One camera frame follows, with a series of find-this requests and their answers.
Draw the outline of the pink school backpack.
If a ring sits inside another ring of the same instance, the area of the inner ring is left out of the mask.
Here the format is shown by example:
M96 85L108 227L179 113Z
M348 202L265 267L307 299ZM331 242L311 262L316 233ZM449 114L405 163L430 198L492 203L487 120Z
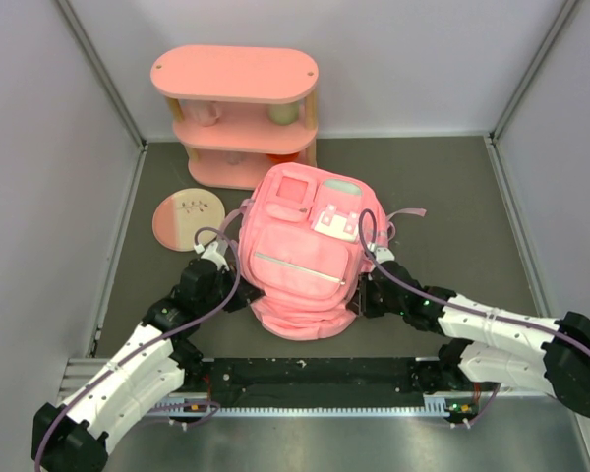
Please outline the pink school backpack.
M264 292L251 309L267 331L293 341L336 336L354 322L357 278L375 268L367 246L388 247L394 235L366 183L295 162L272 167L227 218L236 216L239 269Z

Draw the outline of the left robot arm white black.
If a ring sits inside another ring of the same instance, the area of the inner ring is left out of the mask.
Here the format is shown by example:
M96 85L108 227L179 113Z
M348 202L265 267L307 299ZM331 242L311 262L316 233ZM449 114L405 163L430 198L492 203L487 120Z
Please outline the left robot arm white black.
M262 294L232 266L189 262L103 368L59 405L46 403L35 413L35 470L102 470L117 443L163 397L201 383L203 355L190 340L200 324Z

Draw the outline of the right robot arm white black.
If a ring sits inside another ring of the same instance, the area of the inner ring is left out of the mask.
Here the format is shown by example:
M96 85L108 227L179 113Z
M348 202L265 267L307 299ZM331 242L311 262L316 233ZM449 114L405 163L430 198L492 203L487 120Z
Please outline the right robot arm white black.
M542 392L590 419L590 319L519 315L438 286L423 286L387 261L357 278L351 308L366 318L398 315L414 329L447 342L437 358L411 369L425 393L472 385Z

